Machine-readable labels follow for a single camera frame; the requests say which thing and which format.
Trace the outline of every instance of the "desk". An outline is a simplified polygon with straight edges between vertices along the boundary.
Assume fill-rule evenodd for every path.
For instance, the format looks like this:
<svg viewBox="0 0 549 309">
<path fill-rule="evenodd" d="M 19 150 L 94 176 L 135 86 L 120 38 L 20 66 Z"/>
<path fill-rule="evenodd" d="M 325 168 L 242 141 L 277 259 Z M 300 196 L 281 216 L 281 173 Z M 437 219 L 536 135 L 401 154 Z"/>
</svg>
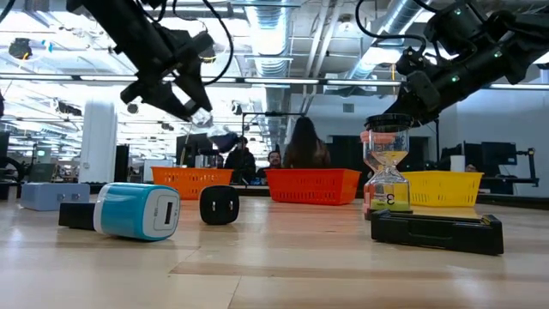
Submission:
<svg viewBox="0 0 549 309">
<path fill-rule="evenodd" d="M 359 200 L 241 203 L 236 222 L 213 227 L 200 221 L 196 202 L 184 202 L 178 231 L 157 243 L 59 228 L 56 213 L 0 204 L 3 308 L 526 309 L 549 302 L 549 212 L 479 205 L 479 214 L 504 223 L 506 253 L 487 257 L 375 243 Z"/>
</svg>

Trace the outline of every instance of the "orange basket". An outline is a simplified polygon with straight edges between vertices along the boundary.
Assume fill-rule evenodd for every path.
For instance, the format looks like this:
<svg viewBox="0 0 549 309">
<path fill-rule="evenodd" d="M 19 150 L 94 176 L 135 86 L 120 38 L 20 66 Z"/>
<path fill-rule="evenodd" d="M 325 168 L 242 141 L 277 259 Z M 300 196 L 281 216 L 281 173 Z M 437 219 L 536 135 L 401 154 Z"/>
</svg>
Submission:
<svg viewBox="0 0 549 309">
<path fill-rule="evenodd" d="M 179 192 L 181 199 L 197 200 L 210 185 L 229 185 L 232 170 L 216 168 L 151 167 L 155 185 L 167 185 Z"/>
<path fill-rule="evenodd" d="M 349 204 L 357 194 L 360 172 L 347 169 L 268 169 L 268 188 L 275 202 L 319 205 Z"/>
</svg>

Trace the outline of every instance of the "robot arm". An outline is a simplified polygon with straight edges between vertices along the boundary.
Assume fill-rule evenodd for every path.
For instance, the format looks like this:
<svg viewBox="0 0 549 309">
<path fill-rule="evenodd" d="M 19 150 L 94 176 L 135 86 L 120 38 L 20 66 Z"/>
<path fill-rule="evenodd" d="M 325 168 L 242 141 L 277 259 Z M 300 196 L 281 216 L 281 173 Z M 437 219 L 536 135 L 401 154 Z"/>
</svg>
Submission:
<svg viewBox="0 0 549 309">
<path fill-rule="evenodd" d="M 137 0 L 153 8 L 166 8 L 166 0 Z M 200 76 L 198 54 L 213 45 L 207 33 L 191 38 L 187 31 L 170 30 L 158 22 L 149 22 L 134 0 L 68 0 L 67 10 L 84 7 L 115 41 L 117 54 L 124 53 L 137 67 L 138 80 L 121 94 L 124 103 L 138 96 L 143 102 L 171 115 L 190 121 L 201 107 L 210 112 L 212 106 Z M 173 75 L 175 83 L 191 100 L 183 105 L 164 77 Z"/>
<path fill-rule="evenodd" d="M 437 51 L 440 43 L 450 55 L 437 55 L 432 64 L 419 51 L 407 48 L 396 64 L 406 76 L 396 102 L 386 113 L 406 113 L 417 125 L 465 100 L 486 84 L 506 77 L 517 84 L 528 67 L 549 52 L 549 15 L 514 15 L 498 11 L 489 18 L 474 0 L 458 0 L 438 11 L 424 32 Z"/>
</svg>

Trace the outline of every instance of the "cable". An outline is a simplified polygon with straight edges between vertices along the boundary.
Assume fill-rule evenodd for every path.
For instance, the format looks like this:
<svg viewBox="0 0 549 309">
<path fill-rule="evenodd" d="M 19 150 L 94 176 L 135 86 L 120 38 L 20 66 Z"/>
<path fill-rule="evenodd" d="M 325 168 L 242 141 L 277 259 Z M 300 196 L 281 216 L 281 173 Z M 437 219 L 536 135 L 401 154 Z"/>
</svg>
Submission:
<svg viewBox="0 0 549 309">
<path fill-rule="evenodd" d="M 200 23 L 202 24 L 202 26 L 204 27 L 204 31 L 205 31 L 206 33 L 209 32 L 208 26 L 206 25 L 206 23 L 205 23 L 204 21 L 201 21 L 201 20 L 199 20 L 198 18 L 195 18 L 195 17 L 183 17 L 183 16 L 179 15 L 179 14 L 176 12 L 176 10 L 175 10 L 175 8 L 174 8 L 173 6 L 172 6 L 172 10 L 173 10 L 173 14 L 174 14 L 176 17 L 180 18 L 181 20 L 183 20 L 183 21 L 198 21 L 198 22 L 200 22 Z M 198 55 L 198 57 L 199 57 L 200 59 L 202 59 L 202 60 L 212 61 L 212 60 L 214 60 L 214 59 L 217 58 L 217 55 L 215 55 L 215 56 L 213 56 L 213 57 L 200 57 L 200 55 Z"/>
<path fill-rule="evenodd" d="M 418 4 L 420 7 L 422 7 L 423 9 L 428 10 L 429 12 L 432 12 L 432 13 L 437 13 L 438 12 L 438 9 L 435 9 L 432 6 L 430 6 L 429 4 L 424 3 L 423 0 L 413 0 L 413 1 L 416 4 Z"/>
<path fill-rule="evenodd" d="M 11 8 L 14 7 L 14 4 L 15 4 L 15 0 L 9 0 L 6 7 L 3 8 L 2 14 L 0 14 L 0 22 L 2 22 L 4 20 L 4 18 L 6 18 L 8 13 L 11 11 Z"/>
<path fill-rule="evenodd" d="M 208 26 L 206 26 L 206 23 L 204 21 L 201 21 L 195 17 L 184 17 L 184 16 L 181 16 L 178 14 L 178 11 L 177 11 L 177 6 L 178 6 L 178 1 L 174 1 L 172 3 L 172 13 L 177 17 L 177 18 L 180 18 L 184 21 L 198 21 L 200 22 L 203 26 L 204 26 L 204 29 L 206 30 L 206 32 L 208 32 Z"/>
<path fill-rule="evenodd" d="M 162 3 L 162 7 L 161 7 L 161 9 L 160 9 L 160 13 L 159 13 L 158 19 L 154 19 L 154 17 L 152 17 L 152 16 L 145 10 L 145 8 L 143 8 L 143 5 L 142 5 L 141 2 L 139 2 L 139 1 L 140 1 L 140 0 L 135 0 L 135 3 L 136 3 L 137 6 L 139 7 L 139 9 L 141 9 L 141 12 L 142 12 L 149 20 L 151 20 L 153 23 L 158 24 L 159 21 L 161 21 L 162 18 L 164 18 L 164 14 L 166 13 L 167 0 L 165 0 L 165 1 Z"/>
<path fill-rule="evenodd" d="M 357 3 L 357 6 L 354 10 L 354 17 L 355 17 L 355 20 L 357 22 L 357 26 L 359 27 L 360 31 L 362 31 L 363 33 L 365 33 L 366 35 L 374 38 L 374 39 L 416 39 L 418 40 L 419 42 L 421 42 L 421 47 L 419 48 L 419 52 L 423 54 L 423 52 L 425 51 L 426 47 L 427 47 L 427 40 L 420 36 L 420 35 L 415 35 L 415 34 L 375 34 L 375 33 L 372 33 L 370 31 L 368 31 L 368 29 L 366 29 L 363 25 L 362 25 L 362 21 L 360 20 L 360 5 L 362 5 L 362 3 L 364 2 L 365 0 L 359 0 L 359 2 Z"/>
<path fill-rule="evenodd" d="M 432 46 L 435 48 L 435 54 L 437 55 L 437 60 L 439 60 L 440 58 L 443 58 L 442 55 L 440 54 L 440 50 L 438 49 L 438 42 L 437 41 L 432 42 Z"/>
<path fill-rule="evenodd" d="M 225 75 L 225 73 L 229 70 L 229 67 L 231 66 L 231 63 L 232 63 L 232 57 L 234 57 L 234 44 L 232 42 L 232 37 L 231 37 L 231 33 L 229 32 L 229 29 L 227 29 L 227 27 L 225 25 L 225 22 L 223 22 L 223 19 L 221 18 L 219 13 L 217 13 L 214 6 L 208 0 L 202 0 L 202 2 L 204 3 L 204 5 L 206 5 L 206 7 L 208 7 L 210 12 L 212 12 L 212 14 L 215 16 L 215 18 L 217 18 L 217 20 L 219 21 L 221 27 L 225 31 L 226 38 L 229 40 L 229 58 L 226 61 L 225 67 L 219 73 L 219 75 L 217 75 L 213 80 L 203 83 L 204 86 L 208 86 L 208 85 L 211 85 L 211 84 L 216 83 L 217 81 L 219 81 L 219 79 L 221 79 L 221 77 L 223 77 L 223 75 Z M 177 12 L 177 10 L 176 10 L 177 5 L 178 5 L 178 0 L 173 0 L 172 10 L 173 10 L 174 15 L 177 15 L 177 13 L 176 13 Z"/>
<path fill-rule="evenodd" d="M 542 40 L 547 39 L 547 37 L 543 34 L 537 34 L 536 32 L 531 32 L 531 31 L 528 31 L 528 30 L 525 30 L 525 29 L 520 29 L 520 28 L 514 27 L 514 26 L 510 25 L 508 22 L 505 22 L 504 25 L 512 32 L 521 33 L 522 35 L 529 36 L 533 39 L 542 39 Z"/>
</svg>

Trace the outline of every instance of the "ductwork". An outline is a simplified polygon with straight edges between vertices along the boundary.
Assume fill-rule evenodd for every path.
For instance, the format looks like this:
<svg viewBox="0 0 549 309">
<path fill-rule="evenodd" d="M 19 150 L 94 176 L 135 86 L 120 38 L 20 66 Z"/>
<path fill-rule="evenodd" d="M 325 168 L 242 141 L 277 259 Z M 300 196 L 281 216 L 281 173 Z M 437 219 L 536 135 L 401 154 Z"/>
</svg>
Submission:
<svg viewBox="0 0 549 309">
<path fill-rule="evenodd" d="M 283 7 L 255 6 L 245 8 L 250 22 L 252 49 L 260 56 L 284 56 L 288 52 L 291 10 Z M 288 76 L 289 63 L 282 59 L 257 58 L 256 72 L 260 77 L 281 78 Z M 265 88 L 264 112 L 287 112 L 290 103 L 287 88 Z M 279 119 L 265 118 L 271 147 L 284 141 L 286 131 L 280 127 Z"/>
<path fill-rule="evenodd" d="M 430 3 L 431 0 L 424 0 L 424 2 Z M 387 8 L 387 13 L 382 17 L 382 23 L 377 27 L 374 25 L 371 31 L 377 34 L 403 34 L 418 18 L 421 10 L 422 8 L 413 0 L 393 0 Z M 371 44 L 375 42 L 372 38 L 368 40 Z M 347 73 L 347 79 L 366 79 L 376 68 L 378 64 L 376 59 L 372 59 L 374 57 L 370 50 L 368 46 L 360 61 Z"/>
<path fill-rule="evenodd" d="M 22 9 L 24 9 L 29 14 L 32 14 L 35 11 L 42 12 L 66 12 L 67 9 L 67 0 L 25 0 Z M 224 19 L 240 19 L 245 20 L 246 14 L 242 8 L 234 8 L 230 3 L 215 4 L 215 11 Z M 154 18 L 158 17 L 160 10 L 159 9 L 149 9 L 146 11 Z M 185 18 L 215 18 L 212 12 L 202 5 L 193 5 L 193 3 L 181 1 L 180 4 L 176 7 L 176 13 L 172 11 L 172 6 L 170 5 L 166 10 L 164 17 L 180 17 Z"/>
</svg>

